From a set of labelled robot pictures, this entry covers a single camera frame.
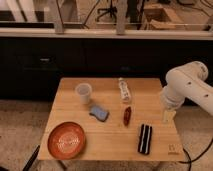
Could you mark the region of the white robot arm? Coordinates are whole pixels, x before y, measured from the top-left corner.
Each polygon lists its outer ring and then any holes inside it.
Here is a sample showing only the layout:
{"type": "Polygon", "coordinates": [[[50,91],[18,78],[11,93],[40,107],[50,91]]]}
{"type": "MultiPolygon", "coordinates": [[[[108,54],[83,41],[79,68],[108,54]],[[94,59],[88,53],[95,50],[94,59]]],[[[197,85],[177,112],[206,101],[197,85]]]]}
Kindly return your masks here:
{"type": "Polygon", "coordinates": [[[208,74],[207,66],[200,61],[189,62],[167,72],[167,85],[160,92],[164,124],[173,121],[176,110],[186,98],[213,116],[213,87],[205,82],[208,74]]]}

